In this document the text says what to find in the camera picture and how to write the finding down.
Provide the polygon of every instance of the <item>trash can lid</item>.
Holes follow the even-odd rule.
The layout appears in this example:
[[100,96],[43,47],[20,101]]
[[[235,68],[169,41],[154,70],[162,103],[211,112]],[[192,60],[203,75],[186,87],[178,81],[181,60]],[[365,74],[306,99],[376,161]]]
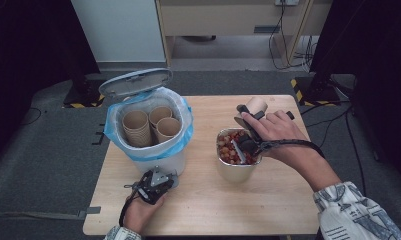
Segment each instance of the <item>trash can lid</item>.
[[125,97],[147,92],[166,85],[172,80],[167,68],[152,68],[112,78],[98,88],[106,97]]

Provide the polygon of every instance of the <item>sleeve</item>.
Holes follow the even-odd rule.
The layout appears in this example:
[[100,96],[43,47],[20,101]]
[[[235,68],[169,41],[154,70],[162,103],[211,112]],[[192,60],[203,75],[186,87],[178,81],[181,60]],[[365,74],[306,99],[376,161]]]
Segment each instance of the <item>sleeve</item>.
[[324,239],[401,239],[386,211],[351,182],[314,193]]
[[114,226],[104,240],[141,240],[141,236],[127,228]]

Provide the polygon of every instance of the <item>yellow black tape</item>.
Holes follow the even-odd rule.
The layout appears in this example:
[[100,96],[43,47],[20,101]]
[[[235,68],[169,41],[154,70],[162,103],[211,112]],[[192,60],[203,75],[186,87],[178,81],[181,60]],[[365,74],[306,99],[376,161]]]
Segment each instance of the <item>yellow black tape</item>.
[[331,103],[329,101],[305,101],[303,99],[303,94],[297,85],[296,79],[291,79],[291,86],[294,89],[294,93],[296,94],[297,101],[299,102],[300,106],[318,106],[318,105],[336,106],[336,104]]
[[63,104],[64,108],[86,108],[86,107],[101,107],[104,101],[104,96],[100,95],[98,97],[98,100],[96,102],[90,102],[90,103],[69,103],[69,104]]

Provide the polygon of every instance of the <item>gray floor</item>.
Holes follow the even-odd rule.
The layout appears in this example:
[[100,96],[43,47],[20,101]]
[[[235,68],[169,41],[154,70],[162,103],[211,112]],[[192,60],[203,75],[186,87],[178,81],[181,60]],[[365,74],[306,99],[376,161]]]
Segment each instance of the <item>gray floor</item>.
[[[248,43],[259,49],[244,48]],[[178,39],[180,47],[175,48],[171,66],[174,80],[167,87],[181,95],[294,95],[290,80],[308,73],[303,67],[277,71],[264,52],[267,50],[265,43],[264,39],[246,37],[218,37],[208,43]],[[225,50],[218,46],[220,44],[232,44],[232,47]],[[200,47],[209,50],[198,50]],[[243,49],[244,53],[235,53],[237,49]],[[351,76],[340,76],[339,80],[352,83]],[[0,213],[76,215],[90,205],[109,143],[104,138],[96,144],[101,138],[98,133],[102,131],[107,107],[119,100],[106,99],[99,108],[64,109],[61,104],[70,86],[70,81],[59,83],[34,97],[32,107],[40,112],[36,109],[28,111],[24,123],[30,124],[22,125],[1,158]],[[332,119],[348,107],[349,103],[320,107],[304,114],[303,120],[307,126],[312,125]],[[310,108],[300,106],[301,112]],[[344,118],[332,122],[327,134],[328,123],[308,127],[311,140],[318,145],[323,143],[322,150],[340,177],[366,191],[367,196],[380,203],[401,229],[401,176],[389,163],[374,160],[372,146],[358,119],[351,114],[348,117],[363,166],[364,181]],[[85,236],[82,226],[82,220],[4,218],[0,219],[0,239],[102,238]],[[314,236],[292,236],[292,239],[314,239]]]

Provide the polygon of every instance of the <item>kraft paper cup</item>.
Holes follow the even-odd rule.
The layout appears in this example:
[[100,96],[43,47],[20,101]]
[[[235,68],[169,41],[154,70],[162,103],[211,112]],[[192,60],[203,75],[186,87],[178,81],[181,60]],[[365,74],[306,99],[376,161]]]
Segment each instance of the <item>kraft paper cup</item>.
[[231,183],[243,183],[247,181],[250,176],[253,173],[253,170],[256,168],[256,166],[260,163],[262,160],[262,156],[259,155],[257,156],[256,163],[253,165],[233,165],[226,163],[224,160],[221,159],[220,157],[220,146],[218,144],[219,142],[219,137],[220,136],[227,136],[228,134],[234,132],[234,131],[240,131],[244,129],[238,129],[238,128],[231,128],[231,129],[224,129],[222,130],[216,139],[216,148],[217,148],[217,154],[218,154],[218,173],[219,175],[222,176],[225,180]]
[[135,110],[126,113],[122,125],[129,145],[133,147],[152,145],[148,116],[144,111]]
[[181,129],[181,123],[175,118],[162,118],[155,131],[159,143],[173,138]]
[[148,115],[148,120],[150,121],[150,124],[153,128],[157,127],[157,123],[162,119],[162,118],[168,118],[172,117],[172,109],[170,109],[167,106],[159,106],[153,109],[149,115]]
[[[249,109],[251,114],[255,115],[260,111],[265,113],[266,109],[268,109],[268,104],[266,104],[266,102],[260,97],[253,97],[246,103],[246,107]],[[240,113],[235,115],[234,120],[243,128],[247,128]]]

